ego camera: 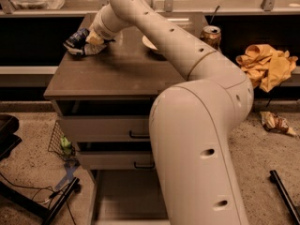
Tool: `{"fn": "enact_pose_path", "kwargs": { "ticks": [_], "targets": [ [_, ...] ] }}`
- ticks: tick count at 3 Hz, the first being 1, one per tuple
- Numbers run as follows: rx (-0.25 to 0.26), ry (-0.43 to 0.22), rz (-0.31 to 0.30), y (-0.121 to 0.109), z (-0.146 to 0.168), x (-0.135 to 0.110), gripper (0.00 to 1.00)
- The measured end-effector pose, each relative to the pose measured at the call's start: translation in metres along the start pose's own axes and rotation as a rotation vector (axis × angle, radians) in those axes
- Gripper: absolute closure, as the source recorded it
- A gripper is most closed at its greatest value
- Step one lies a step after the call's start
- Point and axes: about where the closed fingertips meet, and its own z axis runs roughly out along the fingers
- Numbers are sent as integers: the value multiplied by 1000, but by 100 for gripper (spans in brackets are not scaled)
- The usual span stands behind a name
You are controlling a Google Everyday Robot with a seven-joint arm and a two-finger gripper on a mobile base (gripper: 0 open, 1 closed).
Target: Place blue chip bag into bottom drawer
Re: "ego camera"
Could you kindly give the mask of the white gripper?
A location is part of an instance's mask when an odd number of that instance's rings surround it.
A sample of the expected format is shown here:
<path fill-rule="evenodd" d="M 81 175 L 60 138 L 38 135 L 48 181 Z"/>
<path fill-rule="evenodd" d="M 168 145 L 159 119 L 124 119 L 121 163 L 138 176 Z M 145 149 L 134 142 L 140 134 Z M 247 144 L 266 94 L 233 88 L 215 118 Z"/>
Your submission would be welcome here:
<path fill-rule="evenodd" d="M 119 18 L 111 7 L 103 7 L 95 16 L 91 24 L 86 42 L 92 45 L 101 45 L 105 40 L 113 40 L 121 30 L 128 27 L 128 23 Z"/>

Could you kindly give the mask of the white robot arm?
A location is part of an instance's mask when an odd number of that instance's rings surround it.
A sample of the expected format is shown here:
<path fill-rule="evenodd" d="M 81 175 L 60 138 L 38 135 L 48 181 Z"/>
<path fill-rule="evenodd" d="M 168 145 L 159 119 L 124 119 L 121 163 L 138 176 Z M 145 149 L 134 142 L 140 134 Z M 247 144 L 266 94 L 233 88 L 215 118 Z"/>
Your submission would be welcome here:
<path fill-rule="evenodd" d="M 248 225 L 228 135 L 248 116 L 248 76 L 218 50 L 157 14 L 155 0 L 109 0 L 92 23 L 111 40 L 136 26 L 183 77 L 164 90 L 149 133 L 171 225 Z"/>

